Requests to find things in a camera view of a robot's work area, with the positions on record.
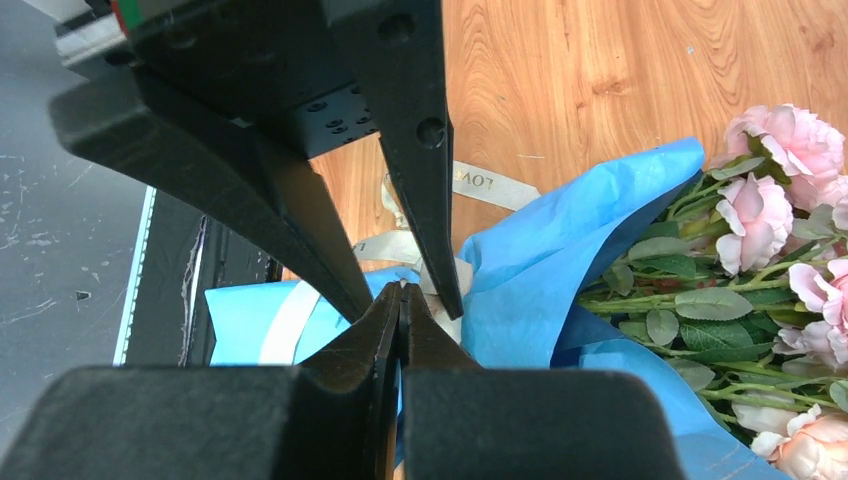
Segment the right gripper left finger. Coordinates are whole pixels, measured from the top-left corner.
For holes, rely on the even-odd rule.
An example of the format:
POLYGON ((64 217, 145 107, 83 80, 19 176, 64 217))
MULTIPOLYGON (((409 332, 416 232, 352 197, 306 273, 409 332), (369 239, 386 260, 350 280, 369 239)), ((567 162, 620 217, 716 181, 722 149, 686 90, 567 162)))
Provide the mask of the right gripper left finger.
POLYGON ((295 366, 84 367, 37 401, 5 479, 388 479, 402 288, 295 366))

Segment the blue wrapping paper sheet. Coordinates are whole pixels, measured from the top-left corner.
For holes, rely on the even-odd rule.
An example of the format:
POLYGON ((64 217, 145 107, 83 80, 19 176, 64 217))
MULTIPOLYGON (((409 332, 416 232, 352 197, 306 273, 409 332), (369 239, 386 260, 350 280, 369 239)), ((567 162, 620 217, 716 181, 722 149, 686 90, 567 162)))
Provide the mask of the blue wrapping paper sheet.
MULTIPOLYGON (((735 439, 656 354, 578 307, 577 293, 634 244, 704 149, 678 140, 602 163, 541 196, 462 247, 471 267, 461 345, 484 367, 580 367, 633 374, 662 405, 687 479, 790 479, 735 439)), ((303 282, 205 293, 216 344, 211 365, 299 363, 349 325, 303 282)))

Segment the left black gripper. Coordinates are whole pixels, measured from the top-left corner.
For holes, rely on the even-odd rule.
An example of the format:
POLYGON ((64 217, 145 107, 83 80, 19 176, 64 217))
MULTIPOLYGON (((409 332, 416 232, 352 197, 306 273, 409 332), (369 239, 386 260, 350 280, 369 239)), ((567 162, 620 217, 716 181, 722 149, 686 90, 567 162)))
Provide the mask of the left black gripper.
POLYGON ((142 63, 175 89, 123 70, 59 94, 48 111, 65 150, 221 222, 355 321, 372 295, 303 157, 378 130, 434 288, 450 319, 462 316, 441 2, 334 1, 337 46, 319 1, 110 6, 142 63))

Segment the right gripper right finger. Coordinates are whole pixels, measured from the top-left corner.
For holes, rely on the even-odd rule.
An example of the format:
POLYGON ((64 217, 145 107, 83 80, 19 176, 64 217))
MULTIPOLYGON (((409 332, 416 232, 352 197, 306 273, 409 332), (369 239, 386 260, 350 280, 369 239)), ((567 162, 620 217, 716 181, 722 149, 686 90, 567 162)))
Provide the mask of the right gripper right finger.
POLYGON ((403 288, 409 479, 680 479, 661 405, 634 375, 486 369, 403 288))

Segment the pink fake flower stem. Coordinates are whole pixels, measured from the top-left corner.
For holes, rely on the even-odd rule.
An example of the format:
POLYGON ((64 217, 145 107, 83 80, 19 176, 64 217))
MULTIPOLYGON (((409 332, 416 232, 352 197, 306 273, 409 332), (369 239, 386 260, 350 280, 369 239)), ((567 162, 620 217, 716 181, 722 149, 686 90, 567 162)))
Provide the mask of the pink fake flower stem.
POLYGON ((724 168, 740 156, 764 157, 789 179, 788 193, 802 209, 834 209, 834 223, 847 228, 845 136, 808 109, 792 104, 758 105, 730 121, 725 149, 709 161, 724 168))

